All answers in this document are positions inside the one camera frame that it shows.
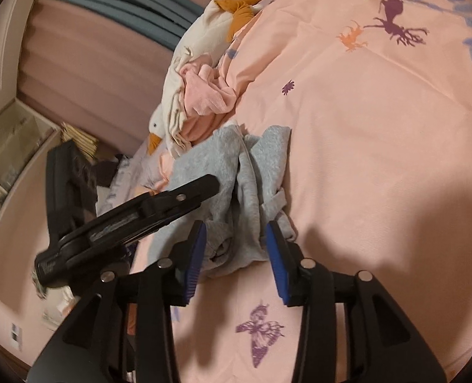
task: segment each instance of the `pink bedspread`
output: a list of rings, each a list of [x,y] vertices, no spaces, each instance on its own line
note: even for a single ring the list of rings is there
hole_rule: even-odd
[[[472,1],[276,0],[221,74],[245,131],[293,129],[304,253],[372,271],[454,376],[472,355]],[[182,381],[291,381],[301,310],[269,264],[201,284],[173,320]]]

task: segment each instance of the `bed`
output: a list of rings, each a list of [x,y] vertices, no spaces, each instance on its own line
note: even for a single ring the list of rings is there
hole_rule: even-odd
[[[372,271],[452,379],[472,356],[472,0],[274,0],[219,69],[245,133],[292,129],[286,212],[304,254]],[[266,336],[238,327],[256,312],[281,326],[264,354],[251,342]],[[206,280],[172,319],[183,381],[291,381],[301,309],[269,263]]]

